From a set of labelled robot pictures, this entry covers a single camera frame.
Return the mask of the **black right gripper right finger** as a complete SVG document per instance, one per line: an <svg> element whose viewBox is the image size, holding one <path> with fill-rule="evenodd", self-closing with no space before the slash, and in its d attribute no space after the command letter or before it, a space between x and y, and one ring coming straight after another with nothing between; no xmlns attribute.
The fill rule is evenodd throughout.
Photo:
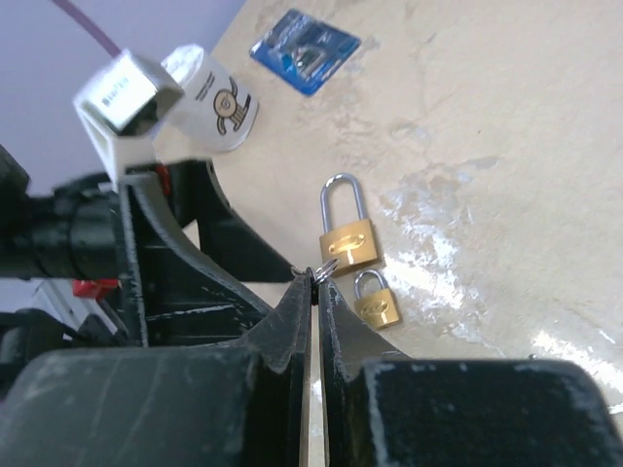
<svg viewBox="0 0 623 467"><path fill-rule="evenodd" d="M545 359L414 359L318 289L331 466L618 466L599 387Z"/></svg>

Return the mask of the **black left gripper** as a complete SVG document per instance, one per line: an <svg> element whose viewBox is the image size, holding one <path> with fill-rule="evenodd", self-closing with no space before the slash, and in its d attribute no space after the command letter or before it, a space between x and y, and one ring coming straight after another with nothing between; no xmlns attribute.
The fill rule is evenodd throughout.
<svg viewBox="0 0 623 467"><path fill-rule="evenodd" d="M291 263L229 206L212 162L127 176L110 218L126 345L235 339L273 310L239 281L292 279Z"/></svg>

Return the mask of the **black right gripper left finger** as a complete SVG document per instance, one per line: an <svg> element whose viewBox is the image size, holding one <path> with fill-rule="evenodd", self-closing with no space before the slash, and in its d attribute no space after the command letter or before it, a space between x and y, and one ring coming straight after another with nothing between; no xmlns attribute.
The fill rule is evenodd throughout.
<svg viewBox="0 0 623 467"><path fill-rule="evenodd" d="M1 406L5 466L297 466L306 444L312 281L241 338L61 350Z"/></svg>

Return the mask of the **large brass padlock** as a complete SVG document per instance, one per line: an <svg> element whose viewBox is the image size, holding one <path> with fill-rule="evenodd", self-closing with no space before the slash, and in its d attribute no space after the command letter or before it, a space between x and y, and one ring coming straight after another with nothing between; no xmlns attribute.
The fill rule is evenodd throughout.
<svg viewBox="0 0 623 467"><path fill-rule="evenodd" d="M350 184L357 211L357 220L334 227L329 209L331 189L338 183ZM341 172L330 177L320 191L320 213L323 235L319 238L324 263L337 260L334 275L341 276L375 264L380 259L375 229L368 216L361 185L350 173Z"/></svg>

